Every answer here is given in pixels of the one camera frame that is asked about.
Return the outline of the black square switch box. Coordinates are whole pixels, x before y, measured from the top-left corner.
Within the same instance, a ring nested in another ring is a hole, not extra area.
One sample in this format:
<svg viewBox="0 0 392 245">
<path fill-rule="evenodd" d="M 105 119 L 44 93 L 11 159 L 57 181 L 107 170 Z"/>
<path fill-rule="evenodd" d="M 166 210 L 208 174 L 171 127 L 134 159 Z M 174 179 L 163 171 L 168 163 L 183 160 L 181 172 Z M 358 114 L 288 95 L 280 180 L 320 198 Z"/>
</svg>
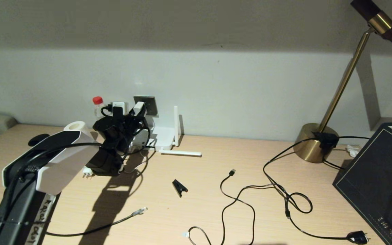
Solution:
<svg viewBox="0 0 392 245">
<path fill-rule="evenodd" d="M 316 140 L 320 142 L 322 154 L 329 154 L 339 142 L 339 137 L 336 134 L 328 132 L 313 132 Z"/>
</svg>

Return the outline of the black ethernet cable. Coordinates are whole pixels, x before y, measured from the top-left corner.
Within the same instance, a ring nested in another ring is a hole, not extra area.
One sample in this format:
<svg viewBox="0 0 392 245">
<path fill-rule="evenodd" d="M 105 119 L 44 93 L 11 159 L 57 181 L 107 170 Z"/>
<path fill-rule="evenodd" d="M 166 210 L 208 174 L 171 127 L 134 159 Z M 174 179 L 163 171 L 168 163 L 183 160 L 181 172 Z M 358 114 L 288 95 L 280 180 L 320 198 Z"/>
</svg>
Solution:
<svg viewBox="0 0 392 245">
<path fill-rule="evenodd" d="M 84 231 L 84 232 L 81 232 L 81 233 L 74 233 L 74 234 L 57 234 L 57 233 L 46 232 L 46 235 L 55 236 L 55 237 L 75 237 L 75 236 L 89 235 L 89 234 L 96 233 L 96 232 L 98 232 L 98 231 L 101 231 L 101 230 L 110 228 L 110 227 L 112 227 L 112 226 L 114 226 L 114 225 L 117 225 L 117 224 L 120 224 L 120 223 L 122 223 L 122 222 L 125 222 L 126 220 L 129 220 L 129 219 L 131 219 L 131 218 L 133 218 L 133 217 L 135 217 L 135 216 L 143 215 L 147 210 L 148 210 L 147 207 L 140 208 L 140 209 L 134 211 L 134 212 L 131 213 L 129 216 L 127 216 L 127 217 L 125 217 L 125 218 L 123 218 L 123 219 L 120 219 L 120 220 L 118 220 L 118 221 L 115 221 L 115 222 L 112 222 L 112 223 L 110 223 L 110 224 L 103 225 L 103 226 L 100 226 L 100 227 L 97 227 L 97 228 L 94 228 L 94 229 L 91 229 L 91 230 L 88 230 L 88 231 Z"/>
</svg>

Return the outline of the brass desk lamp dark shade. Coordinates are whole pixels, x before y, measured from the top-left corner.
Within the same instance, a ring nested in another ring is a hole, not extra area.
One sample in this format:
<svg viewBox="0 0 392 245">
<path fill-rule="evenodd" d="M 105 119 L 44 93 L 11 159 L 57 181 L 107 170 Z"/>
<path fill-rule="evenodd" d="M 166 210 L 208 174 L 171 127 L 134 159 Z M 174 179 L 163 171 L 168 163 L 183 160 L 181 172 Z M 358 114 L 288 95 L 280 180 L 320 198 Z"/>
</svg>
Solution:
<svg viewBox="0 0 392 245">
<path fill-rule="evenodd" d="M 352 59 L 343 74 L 341 82 L 333 96 L 328 109 L 319 124 L 305 124 L 301 128 L 293 150 L 296 155 L 311 163 L 323 163 L 330 155 L 322 154 L 320 142 L 316 140 L 313 132 L 328 132 L 336 134 L 339 139 L 341 136 L 328 126 L 333 112 L 338 105 L 345 88 L 358 64 L 358 61 L 365 50 L 369 37 L 372 34 L 380 36 L 382 39 L 392 43 L 392 19 L 376 5 L 373 0 L 353 0 L 350 5 L 365 19 L 368 29 L 361 36 Z"/>
</svg>

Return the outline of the white router with antennas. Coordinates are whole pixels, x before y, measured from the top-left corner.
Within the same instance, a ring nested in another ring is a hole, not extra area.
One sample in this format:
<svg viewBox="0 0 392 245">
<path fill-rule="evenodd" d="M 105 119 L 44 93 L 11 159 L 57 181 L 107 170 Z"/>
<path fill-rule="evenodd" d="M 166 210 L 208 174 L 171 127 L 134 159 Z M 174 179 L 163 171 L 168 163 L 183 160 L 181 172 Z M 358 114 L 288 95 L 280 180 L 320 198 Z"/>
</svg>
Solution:
<svg viewBox="0 0 392 245">
<path fill-rule="evenodd" d="M 178 106 L 174 106 L 173 116 L 173 127 L 152 126 L 149 127 L 150 131 L 142 129 L 129 144 L 129 153 L 135 153 L 139 150 L 150 150 L 160 154 L 201 157 L 201 152 L 173 149 L 173 147 L 179 147 L 181 136 L 183 135 L 182 120 L 179 117 Z"/>
</svg>

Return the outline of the grey wall socket plate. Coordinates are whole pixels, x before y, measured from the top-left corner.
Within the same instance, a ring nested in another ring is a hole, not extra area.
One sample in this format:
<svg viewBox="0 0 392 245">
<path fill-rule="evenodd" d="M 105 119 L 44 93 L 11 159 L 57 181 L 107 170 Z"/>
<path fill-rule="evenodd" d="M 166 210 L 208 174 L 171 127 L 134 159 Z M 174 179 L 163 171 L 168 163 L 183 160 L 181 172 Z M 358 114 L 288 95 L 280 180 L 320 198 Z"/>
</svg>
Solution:
<svg viewBox="0 0 392 245">
<path fill-rule="evenodd" d="M 158 116 L 157 103 L 154 96 L 134 96 L 135 103 L 143 102 L 146 106 L 147 116 Z"/>
</svg>

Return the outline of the white toilet paper roll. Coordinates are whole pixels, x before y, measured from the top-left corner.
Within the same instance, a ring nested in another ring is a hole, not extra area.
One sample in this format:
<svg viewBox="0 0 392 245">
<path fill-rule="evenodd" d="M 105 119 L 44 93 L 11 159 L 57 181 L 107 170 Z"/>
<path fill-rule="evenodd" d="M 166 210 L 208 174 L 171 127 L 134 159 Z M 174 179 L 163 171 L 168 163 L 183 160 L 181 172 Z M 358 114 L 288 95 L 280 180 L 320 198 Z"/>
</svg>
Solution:
<svg viewBox="0 0 392 245">
<path fill-rule="evenodd" d="M 95 139 L 84 121 L 74 121 L 66 125 L 64 131 L 80 131 L 90 138 Z"/>
</svg>

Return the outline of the small black clip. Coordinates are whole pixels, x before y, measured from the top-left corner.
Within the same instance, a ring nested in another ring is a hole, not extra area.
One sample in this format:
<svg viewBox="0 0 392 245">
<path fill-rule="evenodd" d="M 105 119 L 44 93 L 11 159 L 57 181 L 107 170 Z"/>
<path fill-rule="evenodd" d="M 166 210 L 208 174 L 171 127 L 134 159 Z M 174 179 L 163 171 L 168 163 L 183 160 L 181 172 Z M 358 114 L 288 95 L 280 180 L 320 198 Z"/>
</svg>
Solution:
<svg viewBox="0 0 392 245">
<path fill-rule="evenodd" d="M 181 198 L 183 192 L 188 192 L 188 189 L 178 180 L 174 179 L 172 182 L 172 185 L 174 186 L 178 196 Z"/>
</svg>

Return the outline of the black round desk grommet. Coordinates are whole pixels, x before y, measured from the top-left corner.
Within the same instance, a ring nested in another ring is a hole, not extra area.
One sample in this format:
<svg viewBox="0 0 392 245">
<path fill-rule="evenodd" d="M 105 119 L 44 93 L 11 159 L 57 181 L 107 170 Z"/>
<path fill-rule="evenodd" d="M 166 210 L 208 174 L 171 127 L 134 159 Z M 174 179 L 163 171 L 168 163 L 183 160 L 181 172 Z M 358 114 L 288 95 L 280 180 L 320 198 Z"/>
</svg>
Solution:
<svg viewBox="0 0 392 245">
<path fill-rule="evenodd" d="M 31 138 L 28 141 L 28 146 L 30 146 L 30 147 L 36 146 L 37 144 L 39 144 L 40 142 L 42 142 L 43 140 L 45 140 L 49 136 L 50 136 L 49 134 L 39 134 L 39 135 L 36 135 L 35 137 Z"/>
</svg>

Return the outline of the black box with bag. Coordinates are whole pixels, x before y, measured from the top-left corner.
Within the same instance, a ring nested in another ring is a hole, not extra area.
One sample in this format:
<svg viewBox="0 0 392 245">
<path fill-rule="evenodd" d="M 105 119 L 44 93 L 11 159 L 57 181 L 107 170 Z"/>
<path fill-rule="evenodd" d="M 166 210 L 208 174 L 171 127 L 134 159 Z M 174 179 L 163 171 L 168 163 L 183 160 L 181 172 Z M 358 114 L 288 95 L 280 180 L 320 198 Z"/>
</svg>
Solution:
<svg viewBox="0 0 392 245">
<path fill-rule="evenodd" d="M 382 126 L 333 186 L 386 245 L 392 245 L 392 135 Z"/>
</svg>

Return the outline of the clear water bottle red cap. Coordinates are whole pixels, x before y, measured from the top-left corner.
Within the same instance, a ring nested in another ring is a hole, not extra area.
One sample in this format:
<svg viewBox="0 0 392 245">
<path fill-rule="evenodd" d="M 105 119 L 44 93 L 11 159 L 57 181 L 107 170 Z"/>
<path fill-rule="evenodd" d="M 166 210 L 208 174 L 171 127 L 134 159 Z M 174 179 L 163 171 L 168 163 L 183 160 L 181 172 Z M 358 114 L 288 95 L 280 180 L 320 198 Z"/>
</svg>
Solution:
<svg viewBox="0 0 392 245">
<path fill-rule="evenodd" d="M 92 102 L 94 104 L 94 115 L 97 119 L 102 118 L 104 115 L 102 113 L 102 109 L 106 107 L 106 104 L 104 104 L 103 98 L 101 96 L 95 96 L 92 99 Z"/>
</svg>

